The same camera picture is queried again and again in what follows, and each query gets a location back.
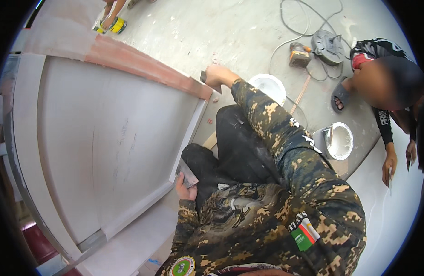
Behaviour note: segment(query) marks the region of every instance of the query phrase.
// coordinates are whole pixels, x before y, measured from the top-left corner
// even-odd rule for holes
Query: green and yellow can
[[[99,32],[101,34],[105,34],[106,30],[104,30],[101,26],[103,25],[103,22],[100,22],[99,26],[95,26],[93,30],[96,32]],[[109,26],[108,30],[110,30],[113,33],[120,34],[127,26],[127,21],[124,19],[121,19],[120,17],[115,17],[114,22],[112,25]]]

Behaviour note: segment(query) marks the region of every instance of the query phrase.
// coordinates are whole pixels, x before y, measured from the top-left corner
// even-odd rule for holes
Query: concrete floor
[[[306,3],[325,17],[340,9],[338,0],[306,0]],[[259,73],[268,73],[273,50],[281,42],[297,36],[281,23],[280,0],[158,0],[152,4],[142,0],[131,10],[126,6],[127,3],[119,16],[127,20],[127,28],[121,34],[110,33],[109,36],[198,79],[200,70],[212,62],[227,66],[246,80]],[[304,8],[311,21],[307,33],[313,33],[323,21]],[[283,14],[292,28],[304,31],[306,17],[297,2],[284,2]],[[396,20],[379,0],[343,0],[343,11],[334,15],[330,23],[349,43],[353,37],[358,40],[384,37],[397,42],[413,56]],[[310,46],[309,37],[298,41]],[[287,95],[296,99],[307,75],[305,70],[288,66],[289,54],[288,46],[276,52],[271,74],[283,82]],[[312,60],[308,68],[317,78],[325,76],[317,60]],[[331,74],[337,75],[339,71],[333,69]],[[352,75],[349,60],[344,63],[343,75]],[[380,135],[370,107],[357,97],[352,97],[342,114],[333,112],[329,100],[337,83],[338,80],[330,79],[311,80],[299,106],[311,133],[337,121],[346,123],[352,130],[354,149],[347,160],[348,173],[343,175],[346,178],[363,161]],[[222,95],[212,95],[211,99],[215,97],[219,97],[219,101],[209,102],[195,143],[202,144],[214,132],[216,112],[222,106],[234,104],[228,89],[223,89]],[[286,101],[284,108],[290,110],[291,106]],[[297,109],[294,117],[305,125],[303,112]]]

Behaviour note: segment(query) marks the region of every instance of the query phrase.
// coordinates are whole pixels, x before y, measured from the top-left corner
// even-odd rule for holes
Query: child
[[[415,117],[417,107],[423,101],[424,74],[401,47],[383,38],[358,41],[350,58],[353,77],[341,79],[332,93],[331,104],[336,113],[341,113],[350,94],[357,92],[372,106],[387,151],[382,181],[388,186],[397,165],[390,116],[406,134],[410,134],[406,158],[412,163],[416,159]]]
[[[109,26],[112,25],[112,23],[114,22],[115,17],[117,16],[117,14],[120,12],[121,8],[126,3],[126,0],[103,0],[103,1],[106,2],[106,7],[104,8],[103,20],[111,12],[111,9],[112,9],[112,6],[114,5],[114,2],[117,2],[115,4],[115,8],[114,8],[112,14],[108,18],[106,18],[106,20],[104,20],[104,22],[103,22],[102,28],[107,30],[109,28]],[[138,1],[139,0],[131,0],[129,2],[129,4],[127,5],[127,9],[130,10]]]

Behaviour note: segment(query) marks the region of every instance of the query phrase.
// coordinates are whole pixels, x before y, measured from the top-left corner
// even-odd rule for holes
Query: electrical cable
[[[284,2],[285,0],[282,0],[282,2],[280,3],[280,13],[281,13],[281,20],[283,20],[283,10],[282,10],[282,6],[281,6],[281,4]],[[304,31],[304,34],[307,32],[307,30],[309,29],[309,27],[310,27],[310,17],[309,17],[309,15],[306,13],[306,11],[304,10],[304,8],[303,8],[303,6],[301,5],[301,3],[298,1],[298,4],[299,4],[299,6],[301,7],[301,10],[303,11],[303,13],[306,15],[306,18],[307,18],[307,26],[306,26],[306,30]],[[270,61],[269,61],[269,64],[268,64],[268,73],[270,74],[270,65],[271,65],[271,60],[272,60],[272,58],[273,58],[273,55],[275,54],[275,52],[279,49],[279,48],[281,48],[283,45],[285,45],[285,44],[287,44],[287,43],[290,43],[290,42],[292,42],[292,41],[295,41],[295,40],[297,40],[297,39],[300,39],[301,37],[303,37],[304,35],[300,35],[300,36],[298,36],[298,37],[295,37],[295,38],[292,38],[292,39],[290,39],[290,40],[287,40],[286,42],[283,42],[283,43],[281,43],[281,44],[279,44],[278,45],[278,47],[276,47],[276,49],[275,50],[273,50],[273,53],[271,53],[271,56],[270,56]]]
[[[286,26],[286,28],[287,29],[289,29],[289,30],[291,30],[292,32],[294,32],[295,34],[297,34],[297,35],[302,35],[302,36],[313,36],[315,33],[312,33],[312,34],[306,34],[306,32],[304,32],[303,34],[301,34],[300,32],[298,32],[297,30],[294,30],[294,29],[292,29],[290,26],[288,26],[286,23],[285,23],[285,21],[284,21],[284,17],[283,17],[283,3],[285,2],[285,1],[288,1],[288,0],[281,0],[281,3],[280,3],[280,13],[281,13],[281,21],[283,22],[283,24],[284,24],[284,26]],[[333,14],[331,14],[327,19],[325,19],[325,17],[324,16],[322,16],[317,10],[315,10],[310,4],[307,4],[307,3],[305,3],[304,1],[302,1],[302,0],[296,0],[297,2],[300,2],[300,3],[303,3],[304,5],[306,5],[307,7],[309,7],[311,10],[313,10],[317,15],[319,15],[319,17],[320,18],[322,18],[322,20],[324,20],[324,23],[321,25],[321,27],[319,27],[319,29],[318,30],[320,30],[320,29],[322,29],[322,27],[325,25],[325,24],[327,24],[330,28],[331,28],[331,30],[333,31],[333,33],[335,34],[335,36],[338,36],[337,35],[337,33],[336,33],[336,31],[335,31],[335,29],[333,28],[333,26],[329,23],[329,19],[332,17],[332,16],[334,16],[335,14],[338,14],[338,13],[341,13],[343,10],[344,10],[344,5],[342,4],[342,2],[341,2],[341,0],[338,0],[339,1],[339,3],[341,4],[341,9],[339,10],[339,11],[337,11],[337,12],[335,12],[335,13],[333,13]],[[346,44],[347,44],[347,46],[348,46],[348,48],[350,48],[351,49],[351,47],[350,47],[350,45],[348,44],[348,42],[341,36],[341,40],[342,41],[344,41]]]
[[[310,36],[313,36],[315,33],[313,33],[313,34],[306,34],[306,32],[307,32],[307,30],[308,30],[308,28],[309,28],[309,23],[310,23],[310,18],[309,18],[309,16],[308,16],[308,14],[306,13],[306,11],[304,10],[304,8],[303,8],[303,6],[301,5],[301,3],[303,3],[304,5],[306,5],[307,7],[309,7],[311,10],[313,10],[317,15],[319,15],[319,17],[320,18],[322,18],[322,20],[324,20],[324,23],[319,27],[319,29],[318,30],[320,30],[325,24],[327,24],[332,30],[333,30],[333,32],[334,32],[334,34],[335,35],[337,35],[336,34],[336,31],[335,31],[335,29],[333,28],[333,26],[328,22],[328,20],[332,17],[332,16],[334,16],[335,14],[338,14],[338,13],[341,13],[342,11],[343,11],[343,4],[342,4],[342,2],[341,2],[341,0],[338,0],[339,1],[339,3],[341,4],[341,9],[338,11],[338,12],[335,12],[335,13],[333,13],[333,14],[331,14],[327,19],[325,19],[324,18],[324,16],[322,16],[317,10],[315,10],[311,5],[309,5],[309,4],[307,4],[307,3],[305,3],[304,1],[302,1],[302,0],[295,0],[295,1],[297,1],[297,3],[299,4],[299,6],[301,7],[301,9],[302,9],[302,11],[303,11],[303,13],[306,15],[306,18],[307,18],[307,26],[306,26],[306,30],[303,32],[303,33],[300,33],[300,32],[298,32],[297,30],[294,30],[294,29],[292,29],[290,26],[288,26],[286,23],[285,23],[285,21],[284,21],[284,17],[283,17],[283,2],[285,2],[285,1],[288,1],[288,0],[281,0],[281,2],[280,2],[280,14],[281,14],[281,21],[282,21],[282,23],[283,23],[283,25],[284,26],[286,26],[286,28],[287,29],[289,29],[290,31],[292,31],[292,32],[294,32],[295,34],[298,34],[299,36],[298,37],[296,37],[296,38],[293,38],[293,39],[291,39],[291,40],[288,40],[288,41],[286,41],[286,42],[283,42],[283,43],[281,43],[278,47],[276,47],[276,49],[273,51],[273,53],[271,54],[271,56],[270,56],[270,61],[269,61],[269,66],[268,66],[268,72],[269,72],[269,74],[270,74],[270,66],[271,66],[271,60],[273,59],[273,56],[275,55],[275,52],[279,49],[279,48],[281,48],[283,45],[285,45],[285,44],[287,44],[287,43],[290,43],[290,42],[292,42],[292,41],[295,41],[295,40],[297,40],[297,39],[300,39],[301,37],[303,37],[303,36],[306,36],[306,37],[310,37]],[[348,48],[349,49],[351,49],[351,47],[350,47],[350,45],[348,44],[348,42],[341,36],[341,39],[342,39],[342,41],[344,41],[346,44],[347,44],[347,46],[348,46]],[[326,72],[326,74],[327,74],[327,77],[329,77],[329,78],[331,78],[332,79],[332,77],[330,77],[329,75],[328,75],[328,73],[327,73],[327,69],[324,67],[324,71]],[[318,81],[323,81],[323,80],[319,80],[319,79],[316,79],[315,77],[313,77],[312,75],[310,75],[314,80],[318,80]]]
[[[284,26],[286,26],[286,28],[287,29],[289,29],[290,31],[292,31],[292,32],[294,32],[295,34],[298,34],[299,36],[298,37],[296,37],[296,38],[293,38],[293,39],[290,39],[290,40],[287,40],[286,42],[283,42],[283,43],[281,43],[280,45],[278,45],[278,47],[276,47],[275,48],[275,50],[272,52],[272,54],[271,54],[271,56],[270,56],[270,61],[269,61],[269,66],[268,66],[268,72],[269,72],[269,74],[270,74],[270,66],[271,66],[271,60],[273,59],[273,56],[275,55],[275,52],[279,49],[279,48],[281,48],[282,46],[284,46],[285,44],[287,44],[287,43],[290,43],[290,42],[292,42],[292,41],[295,41],[295,40],[297,40],[297,39],[300,39],[301,37],[310,37],[310,36],[313,36],[315,33],[313,33],[313,34],[306,34],[307,33],[307,31],[308,31],[308,29],[309,29],[309,26],[310,26],[310,17],[308,16],[308,14],[306,13],[306,11],[304,10],[304,8],[303,8],[303,6],[301,5],[301,3],[303,3],[304,5],[306,5],[307,7],[309,7],[311,10],[313,10],[317,15],[319,15],[319,17],[320,18],[322,18],[322,20],[324,20],[324,22],[323,22],[323,24],[319,27],[319,29],[318,30],[320,30],[320,29],[322,29],[322,27],[325,25],[325,24],[327,24],[332,30],[333,30],[333,32],[334,32],[334,34],[336,35],[336,36],[338,36],[337,34],[336,34],[336,31],[335,31],[335,29],[333,28],[333,26],[328,22],[328,20],[332,17],[332,16],[334,16],[335,14],[338,14],[338,13],[341,13],[342,11],[343,11],[343,4],[342,4],[342,2],[341,2],[341,0],[338,0],[339,1],[339,3],[341,4],[341,9],[338,11],[338,12],[335,12],[335,13],[333,13],[333,14],[331,14],[327,19],[325,19],[325,17],[324,16],[322,16],[318,11],[316,11],[311,5],[309,5],[309,4],[307,4],[307,3],[305,3],[305,2],[303,2],[302,0],[295,0],[295,1],[297,1],[297,3],[299,4],[299,6],[301,7],[301,10],[303,11],[303,13],[306,15],[306,18],[307,18],[307,24],[306,24],[306,29],[304,30],[304,32],[303,33],[300,33],[300,32],[298,32],[297,30],[294,30],[294,29],[292,29],[291,27],[289,27],[286,23],[285,23],[285,21],[284,21],[284,17],[283,17],[283,2],[285,2],[285,1],[287,1],[287,0],[281,0],[281,2],[280,2],[280,14],[281,14],[281,21],[282,21],[282,23],[284,24]],[[351,47],[350,47],[350,45],[348,44],[348,42],[341,36],[341,40],[342,41],[344,41],[346,44],[347,44],[347,46],[348,46],[348,48],[349,49],[351,49]],[[310,72],[309,72],[309,70],[308,70],[308,68],[306,67],[306,71],[307,71],[307,74],[312,78],[312,79],[314,79],[314,80],[317,80],[317,81],[325,81],[327,78],[330,78],[330,79],[337,79],[337,78],[339,78],[339,77],[341,77],[341,75],[342,75],[342,71],[343,71],[343,61],[338,65],[338,66],[341,66],[341,71],[340,71],[340,73],[339,73],[339,75],[338,76],[336,76],[336,77],[332,77],[332,76],[330,76],[329,75],[329,72],[327,71],[327,68],[325,67],[325,65],[324,65],[324,63],[319,59],[319,58],[317,58],[319,61],[320,61],[320,63],[321,63],[321,65],[322,65],[322,68],[324,69],[324,72],[325,72],[325,78],[324,79],[322,79],[322,80],[320,80],[320,79],[317,79],[317,78],[315,78],[314,76],[312,76],[311,74],[310,74]],[[295,104],[296,105],[296,107],[297,108],[299,108],[300,110],[301,110],[301,112],[303,113],[303,116],[304,116],[304,119],[305,119],[305,121],[306,121],[306,126],[307,126],[307,124],[308,124],[308,121],[307,121],[307,117],[306,117],[306,114],[304,113],[304,111],[303,111],[303,109],[294,101],[294,100],[292,100],[289,96],[287,96],[286,95],[286,98],[289,100],[289,101],[291,101],[293,104]]]

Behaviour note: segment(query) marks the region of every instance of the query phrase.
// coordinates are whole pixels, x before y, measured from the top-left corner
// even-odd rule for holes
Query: black and white shirt
[[[358,60],[358,55],[363,54],[362,59],[374,60],[376,58],[396,56],[413,61],[401,47],[385,38],[373,38],[358,41],[350,51],[352,68],[357,66],[354,60]],[[371,107],[378,123],[382,139],[385,146],[393,141],[393,133],[390,126],[390,111]],[[416,120],[413,115],[413,106],[408,107],[410,116],[410,139],[416,140]]]

